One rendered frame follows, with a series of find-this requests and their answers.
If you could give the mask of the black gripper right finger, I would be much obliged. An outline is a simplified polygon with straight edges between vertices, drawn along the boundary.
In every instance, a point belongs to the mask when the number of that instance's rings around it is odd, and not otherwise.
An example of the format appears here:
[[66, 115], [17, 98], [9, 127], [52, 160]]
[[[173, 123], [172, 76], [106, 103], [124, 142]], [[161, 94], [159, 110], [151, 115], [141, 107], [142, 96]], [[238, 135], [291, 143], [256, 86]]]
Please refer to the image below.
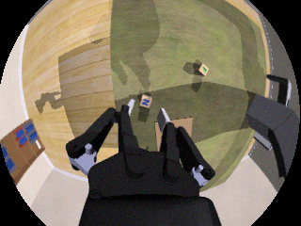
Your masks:
[[199, 188], [202, 188], [215, 176], [214, 169], [204, 160], [186, 130], [182, 126], [177, 128], [170, 122], [163, 108], [160, 108], [157, 121], [162, 134], [159, 152], [165, 153], [162, 173], [164, 180], [176, 182], [182, 175], [183, 166], [197, 179]]

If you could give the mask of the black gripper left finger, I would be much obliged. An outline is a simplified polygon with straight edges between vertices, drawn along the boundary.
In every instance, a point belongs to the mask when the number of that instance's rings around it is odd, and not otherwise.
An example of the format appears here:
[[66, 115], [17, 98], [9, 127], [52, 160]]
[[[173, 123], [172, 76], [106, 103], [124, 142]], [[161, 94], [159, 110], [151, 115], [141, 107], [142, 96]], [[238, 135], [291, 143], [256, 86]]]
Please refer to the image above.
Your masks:
[[123, 151], [126, 174], [132, 179], [140, 179], [143, 176], [147, 165], [130, 120], [134, 102], [135, 100], [131, 99], [128, 105], [122, 105], [121, 111], [109, 107], [83, 135], [66, 144], [66, 151], [74, 170], [80, 170], [88, 175], [90, 168], [97, 161], [96, 153], [101, 149], [114, 123], [118, 123], [119, 152]]

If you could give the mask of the tan square mat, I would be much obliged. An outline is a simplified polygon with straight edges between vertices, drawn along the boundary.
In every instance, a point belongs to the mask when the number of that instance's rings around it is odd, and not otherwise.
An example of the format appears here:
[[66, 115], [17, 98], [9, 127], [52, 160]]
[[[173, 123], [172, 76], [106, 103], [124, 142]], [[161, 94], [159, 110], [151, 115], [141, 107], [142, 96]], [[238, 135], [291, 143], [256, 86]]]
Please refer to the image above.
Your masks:
[[[171, 122], [174, 123], [175, 127], [182, 126], [191, 137], [193, 117], [171, 120]], [[161, 139], [162, 134], [160, 133], [158, 122], [155, 122], [154, 124], [155, 124], [155, 133], [156, 133], [156, 142], [157, 142], [157, 152], [159, 152], [159, 148], [162, 140]]]

